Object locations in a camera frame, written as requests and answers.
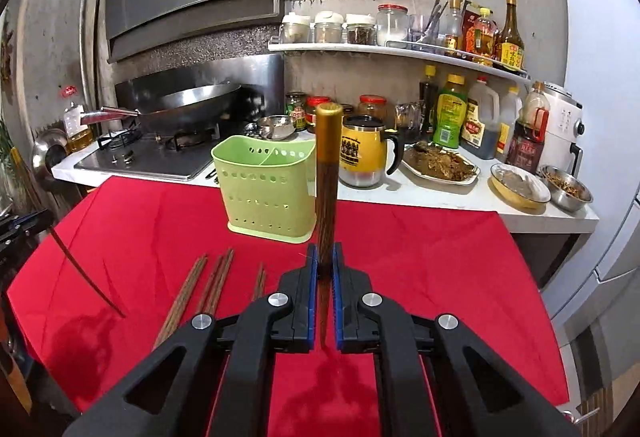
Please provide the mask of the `red table cloth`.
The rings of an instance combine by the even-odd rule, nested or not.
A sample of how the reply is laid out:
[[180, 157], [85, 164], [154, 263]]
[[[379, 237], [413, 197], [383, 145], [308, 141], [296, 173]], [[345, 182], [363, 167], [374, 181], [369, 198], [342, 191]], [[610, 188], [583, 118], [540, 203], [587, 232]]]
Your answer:
[[[250, 302], [260, 264], [273, 291], [305, 259], [303, 245], [228, 228], [215, 188], [108, 179], [56, 232], [120, 318], [88, 286], [52, 238], [29, 257], [9, 302], [29, 351], [79, 410], [89, 408], [152, 349], [195, 261], [234, 249], [218, 317]], [[361, 202], [337, 205], [335, 238], [346, 264], [409, 313], [452, 313], [554, 405], [568, 390], [544, 302], [495, 213]], [[372, 359], [333, 342], [276, 361], [273, 436], [375, 436], [380, 431]]]

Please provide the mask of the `gas stove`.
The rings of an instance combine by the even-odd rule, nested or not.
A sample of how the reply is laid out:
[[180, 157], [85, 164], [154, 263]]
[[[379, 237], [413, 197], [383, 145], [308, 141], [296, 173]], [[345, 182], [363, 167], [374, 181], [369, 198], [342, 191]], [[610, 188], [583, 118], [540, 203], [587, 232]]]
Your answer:
[[133, 126], [100, 136], [98, 148], [74, 168], [187, 182], [213, 162], [210, 151], [219, 140], [217, 127], [161, 135], [145, 134]]

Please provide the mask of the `green perforated utensil holder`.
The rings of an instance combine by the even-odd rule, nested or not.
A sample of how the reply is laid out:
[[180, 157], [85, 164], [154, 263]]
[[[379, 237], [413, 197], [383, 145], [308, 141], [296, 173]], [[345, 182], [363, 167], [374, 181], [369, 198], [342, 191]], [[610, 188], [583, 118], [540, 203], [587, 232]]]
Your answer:
[[285, 243], [316, 226], [316, 142], [231, 136], [212, 149], [228, 228]]

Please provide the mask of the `yellow rimmed dish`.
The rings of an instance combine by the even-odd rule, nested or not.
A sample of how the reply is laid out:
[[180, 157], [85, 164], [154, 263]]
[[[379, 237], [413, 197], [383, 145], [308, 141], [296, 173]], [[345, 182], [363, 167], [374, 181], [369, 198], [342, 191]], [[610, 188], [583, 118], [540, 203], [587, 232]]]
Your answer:
[[489, 183], [504, 202], [518, 210], [539, 211], [551, 200], [549, 189], [539, 177], [506, 163], [491, 165]]

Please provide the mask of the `plate of food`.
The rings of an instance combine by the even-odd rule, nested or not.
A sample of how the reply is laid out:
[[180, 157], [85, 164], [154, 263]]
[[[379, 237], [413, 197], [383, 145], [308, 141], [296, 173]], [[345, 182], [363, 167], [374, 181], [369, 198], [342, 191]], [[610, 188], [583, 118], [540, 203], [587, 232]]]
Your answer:
[[469, 186], [480, 176], [480, 168], [456, 151], [425, 140], [406, 147], [402, 163], [416, 177], [442, 185]]

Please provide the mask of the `black wok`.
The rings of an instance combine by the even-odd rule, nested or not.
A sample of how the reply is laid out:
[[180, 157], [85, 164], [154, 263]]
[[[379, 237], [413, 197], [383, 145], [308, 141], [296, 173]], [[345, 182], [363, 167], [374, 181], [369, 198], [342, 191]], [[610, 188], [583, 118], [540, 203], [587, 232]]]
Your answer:
[[147, 130], [157, 133], [163, 128], [179, 131], [191, 126], [210, 126], [226, 113], [233, 95], [240, 89], [241, 85], [234, 83], [193, 87], [160, 97], [158, 110], [103, 106], [98, 111], [81, 112], [79, 122], [81, 125], [91, 125], [135, 118]]

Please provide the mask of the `steel bowl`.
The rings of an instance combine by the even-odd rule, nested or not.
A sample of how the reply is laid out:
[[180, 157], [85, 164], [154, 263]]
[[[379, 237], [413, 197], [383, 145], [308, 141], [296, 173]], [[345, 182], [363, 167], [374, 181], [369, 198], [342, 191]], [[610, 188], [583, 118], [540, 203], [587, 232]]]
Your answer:
[[567, 213], [577, 213], [591, 204], [590, 190], [572, 174], [552, 165], [541, 166], [538, 174], [546, 183], [552, 203]]

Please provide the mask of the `yellow steel mug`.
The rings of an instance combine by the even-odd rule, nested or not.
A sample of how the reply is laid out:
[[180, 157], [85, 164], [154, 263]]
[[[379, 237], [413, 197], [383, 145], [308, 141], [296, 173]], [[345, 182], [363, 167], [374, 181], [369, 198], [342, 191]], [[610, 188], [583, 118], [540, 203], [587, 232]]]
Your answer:
[[338, 178], [354, 188], [372, 188], [399, 168], [404, 144], [375, 116], [343, 120]]

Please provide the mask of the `red label dark bottle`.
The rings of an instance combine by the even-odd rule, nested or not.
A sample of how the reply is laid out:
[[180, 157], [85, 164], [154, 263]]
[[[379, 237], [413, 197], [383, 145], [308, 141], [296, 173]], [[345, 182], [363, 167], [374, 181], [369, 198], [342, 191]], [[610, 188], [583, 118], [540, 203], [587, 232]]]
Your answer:
[[518, 113], [506, 163], [536, 173], [544, 151], [549, 114], [550, 102], [544, 94], [544, 84], [535, 82]]

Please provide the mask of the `dark sauce jug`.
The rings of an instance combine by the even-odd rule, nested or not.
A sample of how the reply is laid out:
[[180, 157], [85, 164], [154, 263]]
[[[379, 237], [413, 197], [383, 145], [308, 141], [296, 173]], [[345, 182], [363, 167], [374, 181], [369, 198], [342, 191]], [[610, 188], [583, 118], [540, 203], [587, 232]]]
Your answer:
[[495, 157], [500, 131], [500, 98], [486, 76], [479, 76], [468, 91], [461, 145], [482, 160]]

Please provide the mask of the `white rice cooker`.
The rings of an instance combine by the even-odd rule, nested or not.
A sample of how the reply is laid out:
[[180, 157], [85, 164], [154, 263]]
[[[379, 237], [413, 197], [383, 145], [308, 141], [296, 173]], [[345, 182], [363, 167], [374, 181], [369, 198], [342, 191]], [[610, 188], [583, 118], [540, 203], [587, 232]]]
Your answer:
[[584, 109], [560, 85], [544, 82], [544, 94], [549, 101], [550, 112], [539, 167], [552, 165], [577, 177], [582, 165], [578, 138], [585, 133], [582, 123]]

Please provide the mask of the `green label bottle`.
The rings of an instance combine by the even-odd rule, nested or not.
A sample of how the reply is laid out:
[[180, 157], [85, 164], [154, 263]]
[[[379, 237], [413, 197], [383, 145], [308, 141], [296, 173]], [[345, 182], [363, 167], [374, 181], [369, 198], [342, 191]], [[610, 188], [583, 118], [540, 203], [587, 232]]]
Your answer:
[[441, 147], [457, 149], [468, 106], [468, 91], [462, 75], [449, 73], [447, 81], [439, 90], [433, 142]]

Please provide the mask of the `brown sauce bottle on shelf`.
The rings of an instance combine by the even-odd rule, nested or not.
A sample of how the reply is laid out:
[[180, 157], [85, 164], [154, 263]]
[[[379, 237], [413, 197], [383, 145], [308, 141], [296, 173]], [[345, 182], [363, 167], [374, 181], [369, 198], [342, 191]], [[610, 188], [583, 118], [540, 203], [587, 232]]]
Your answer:
[[506, 20], [496, 41], [495, 55], [503, 67], [521, 71], [524, 64], [524, 42], [518, 30], [516, 4], [516, 0], [506, 0]]

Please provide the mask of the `white wall shelf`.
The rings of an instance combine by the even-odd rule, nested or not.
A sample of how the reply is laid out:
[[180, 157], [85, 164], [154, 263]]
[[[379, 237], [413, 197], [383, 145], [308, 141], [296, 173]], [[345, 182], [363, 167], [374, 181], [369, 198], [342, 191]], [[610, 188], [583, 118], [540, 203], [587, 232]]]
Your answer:
[[495, 78], [509, 80], [516, 84], [527, 87], [533, 84], [533, 81], [526, 73], [524, 73], [523, 75], [518, 73], [511, 73], [509, 71], [502, 70], [496, 67], [488, 67], [484, 66], [484, 64], [477, 64], [473, 60], [439, 55], [435, 53], [420, 52], [420, 50], [405, 48], [348, 43], [269, 43], [268, 50], [271, 53], [348, 53], [351, 55], [376, 55], [416, 59], [423, 62], [433, 62], [433, 64], [448, 64], [448, 66], [451, 67], [459, 67], [466, 70], [477, 71], [487, 75], [495, 76]]

